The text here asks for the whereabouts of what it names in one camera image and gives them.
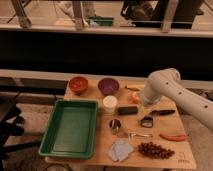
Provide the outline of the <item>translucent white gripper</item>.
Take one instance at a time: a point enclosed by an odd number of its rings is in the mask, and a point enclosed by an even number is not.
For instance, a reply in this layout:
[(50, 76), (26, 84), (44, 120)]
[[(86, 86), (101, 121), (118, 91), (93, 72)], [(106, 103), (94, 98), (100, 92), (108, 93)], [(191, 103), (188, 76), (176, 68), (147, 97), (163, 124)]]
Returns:
[(138, 114), (136, 116), (137, 120), (140, 121), (146, 115), (148, 115), (152, 111), (151, 107), (144, 107), (142, 104), (138, 105)]

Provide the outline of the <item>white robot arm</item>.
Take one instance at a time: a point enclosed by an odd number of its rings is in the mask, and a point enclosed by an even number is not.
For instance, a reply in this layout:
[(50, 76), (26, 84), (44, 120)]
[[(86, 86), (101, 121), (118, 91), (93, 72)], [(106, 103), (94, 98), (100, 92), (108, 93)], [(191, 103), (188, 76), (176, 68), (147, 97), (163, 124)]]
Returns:
[(175, 68), (152, 72), (139, 93), (141, 104), (152, 106), (165, 96), (213, 131), (213, 102), (187, 90), (179, 81), (180, 73)]

